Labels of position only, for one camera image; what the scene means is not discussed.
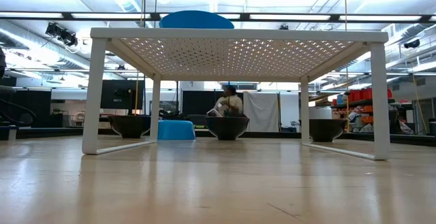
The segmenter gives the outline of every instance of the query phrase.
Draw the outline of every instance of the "floor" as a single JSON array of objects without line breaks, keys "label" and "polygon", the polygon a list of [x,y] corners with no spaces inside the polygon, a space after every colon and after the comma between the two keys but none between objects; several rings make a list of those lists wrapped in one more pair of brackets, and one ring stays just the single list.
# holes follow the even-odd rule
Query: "floor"
[{"label": "floor", "polygon": [[436,148],[392,150],[374,162],[289,139],[200,138],[99,156],[82,155],[81,138],[0,142],[0,223],[434,223]]}]

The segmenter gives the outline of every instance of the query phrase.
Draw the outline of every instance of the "fluorescent light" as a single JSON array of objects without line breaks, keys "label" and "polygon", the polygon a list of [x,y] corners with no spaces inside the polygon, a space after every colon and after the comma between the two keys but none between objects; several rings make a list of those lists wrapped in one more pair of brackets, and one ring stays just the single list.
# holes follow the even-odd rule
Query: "fluorescent light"
[{"label": "fluorescent light", "polygon": [[346,83],[342,83],[342,84],[327,84],[326,86],[322,87],[322,90],[326,90],[326,89],[332,89],[332,88],[336,88],[336,87],[340,87],[340,86],[344,86],[346,85]]},{"label": "fluorescent light", "polygon": [[[347,16],[347,20],[363,21],[395,21],[395,20],[420,20],[422,16]],[[345,20],[345,16],[340,16],[339,20]]]},{"label": "fluorescent light", "polygon": [[[338,75],[338,74],[341,74],[341,75],[347,75],[347,72],[346,72],[346,71],[333,71],[333,72],[329,72],[329,73],[328,73],[328,75],[333,75],[333,76],[336,76],[336,75]],[[362,72],[354,72],[354,71],[349,71],[349,72],[348,72],[348,75],[363,75],[363,74],[365,74],[365,73],[362,73]]]},{"label": "fluorescent light", "polygon": [[435,68],[436,67],[436,61],[432,61],[429,63],[423,63],[415,66],[414,68],[409,68],[408,72],[418,72],[418,71],[424,71],[427,69]]},{"label": "fluorescent light", "polygon": [[62,72],[89,72],[89,69],[60,69]]},{"label": "fluorescent light", "polygon": [[27,89],[51,89],[52,87],[44,87],[44,86],[41,86],[41,87],[26,87]]},{"label": "fluorescent light", "polygon": [[332,102],[333,99],[337,99],[337,97],[338,97],[338,95],[331,95],[331,96],[327,97],[327,100]]},{"label": "fluorescent light", "polygon": [[125,73],[137,73],[138,72],[138,70],[116,70],[116,69],[113,69],[113,70],[104,70],[104,72],[125,72]]},{"label": "fluorescent light", "polygon": [[400,77],[388,78],[388,79],[386,80],[386,82],[391,82],[391,81],[397,80],[397,79],[399,79],[399,78],[400,78]]},{"label": "fluorescent light", "polygon": [[330,20],[329,15],[250,14],[254,20]]},{"label": "fluorescent light", "polygon": [[436,76],[436,73],[415,73],[415,76]]},{"label": "fluorescent light", "polygon": [[[103,18],[103,19],[141,19],[141,13],[73,13],[73,18]],[[150,14],[145,14],[144,19],[151,19]]]},{"label": "fluorescent light", "polygon": [[387,73],[387,76],[407,76],[408,73]]},{"label": "fluorescent light", "polygon": [[229,20],[236,20],[240,18],[239,14],[218,14],[218,15]]},{"label": "fluorescent light", "polygon": [[349,90],[352,90],[352,89],[363,89],[363,88],[366,88],[368,86],[371,86],[371,84],[369,84],[369,83],[353,84],[353,85],[349,86],[348,89]]},{"label": "fluorescent light", "polygon": [[14,68],[15,71],[55,71],[54,69],[44,68]]},{"label": "fluorescent light", "polygon": [[0,12],[0,17],[23,17],[23,18],[63,18],[61,13],[39,12]]}]

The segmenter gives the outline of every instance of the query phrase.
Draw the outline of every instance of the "white column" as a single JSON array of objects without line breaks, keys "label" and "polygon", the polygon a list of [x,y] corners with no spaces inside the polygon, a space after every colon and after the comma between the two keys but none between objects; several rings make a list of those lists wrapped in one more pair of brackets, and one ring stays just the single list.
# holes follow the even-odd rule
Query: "white column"
[{"label": "white column", "polygon": [[159,102],[161,95],[161,76],[155,74],[153,78],[153,100],[151,102],[151,130],[150,140],[157,140],[157,128],[159,127]]},{"label": "white column", "polygon": [[301,143],[309,143],[309,81],[301,78]]},{"label": "white column", "polygon": [[389,159],[390,153],[388,85],[386,84],[385,65],[384,44],[371,44],[375,160]]},{"label": "white column", "polygon": [[84,154],[97,154],[98,123],[100,102],[102,100],[106,40],[107,39],[93,39],[91,66],[89,68],[87,108],[84,118],[82,139],[82,152]]}]

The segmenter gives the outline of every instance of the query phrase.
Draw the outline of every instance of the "ceiling light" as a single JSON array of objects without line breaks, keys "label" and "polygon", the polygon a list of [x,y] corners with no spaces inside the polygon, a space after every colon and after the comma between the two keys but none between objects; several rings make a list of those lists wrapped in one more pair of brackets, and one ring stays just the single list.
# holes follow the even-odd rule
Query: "ceiling light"
[{"label": "ceiling light", "polygon": [[41,86],[41,87],[26,87],[27,89],[51,89],[52,87],[44,87],[44,86]]},{"label": "ceiling light", "polygon": [[386,82],[391,82],[391,81],[397,80],[397,79],[399,79],[399,78],[400,78],[400,77],[388,78],[388,79],[386,80]]},{"label": "ceiling light", "polygon": [[[422,16],[347,16],[347,20],[361,21],[413,21],[420,20]],[[345,20],[345,16],[340,16],[339,20]]]},{"label": "ceiling light", "polygon": [[[141,13],[73,13],[73,18],[98,18],[98,19],[141,19]],[[150,14],[145,14],[144,19],[151,19]]]},{"label": "ceiling light", "polygon": [[352,89],[363,89],[363,88],[366,88],[368,86],[371,86],[371,84],[370,83],[353,84],[353,85],[349,86],[348,89],[349,90],[352,90]]},{"label": "ceiling light", "polygon": [[63,18],[61,13],[39,13],[39,12],[0,12],[0,17]]},{"label": "ceiling light", "polygon": [[[332,76],[337,76],[338,74],[341,75],[347,75],[346,71],[333,71],[333,72],[329,72],[328,75],[332,75]],[[354,72],[354,71],[349,71],[348,75],[363,75],[365,73],[361,73],[361,72]]]},{"label": "ceiling light", "polygon": [[329,15],[281,15],[281,14],[251,14],[254,20],[330,20]]},{"label": "ceiling light", "polygon": [[408,73],[386,73],[387,76],[407,76]]},{"label": "ceiling light", "polygon": [[338,97],[338,95],[331,95],[331,96],[327,97],[327,100],[331,102],[331,101],[333,101],[333,99],[337,99],[337,97]]},{"label": "ceiling light", "polygon": [[15,71],[55,71],[54,69],[44,68],[14,68]]},{"label": "ceiling light", "polygon": [[239,14],[218,14],[218,15],[229,20],[238,20],[240,18]]},{"label": "ceiling light", "polygon": [[427,69],[435,68],[436,67],[436,61],[432,61],[430,63],[423,63],[415,66],[414,68],[409,68],[408,72],[418,72],[418,71],[424,71]]},{"label": "ceiling light", "polygon": [[415,73],[415,76],[436,76],[436,73]]}]

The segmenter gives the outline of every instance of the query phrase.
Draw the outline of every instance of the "cable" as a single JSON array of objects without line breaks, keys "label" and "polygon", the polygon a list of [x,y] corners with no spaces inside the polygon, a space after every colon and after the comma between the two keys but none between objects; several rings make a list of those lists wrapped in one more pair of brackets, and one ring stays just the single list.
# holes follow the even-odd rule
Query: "cable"
[{"label": "cable", "polygon": [[145,28],[145,0],[141,0],[141,17],[140,17],[140,27]]},{"label": "cable", "polygon": [[135,116],[138,113],[138,85],[139,85],[139,70],[136,72],[136,90],[135,90]]},{"label": "cable", "polygon": [[157,12],[157,0],[155,0],[155,12]]},{"label": "cable", "polygon": [[[345,0],[345,31],[348,31],[348,0]],[[348,65],[346,65],[346,72],[347,72],[347,93],[349,93],[349,79],[348,79]],[[347,95],[347,132],[349,132],[349,97]]]},{"label": "cable", "polygon": [[418,89],[416,88],[417,86],[416,86],[416,81],[415,81],[415,71],[414,71],[414,68],[415,68],[415,67],[414,67],[414,62],[411,60],[410,63],[411,63],[411,70],[412,70],[412,72],[411,72],[411,78],[412,78],[412,80],[413,80],[413,82],[414,82],[414,89],[415,89],[416,103],[418,104],[418,109],[419,109],[420,114],[421,114],[421,120],[422,120],[422,124],[424,125],[424,131],[425,131],[425,134],[427,134],[427,126],[426,126],[426,124],[425,124],[424,116],[422,115],[422,108],[421,108],[421,104],[420,104],[420,98],[419,98],[419,96],[418,96]]}]

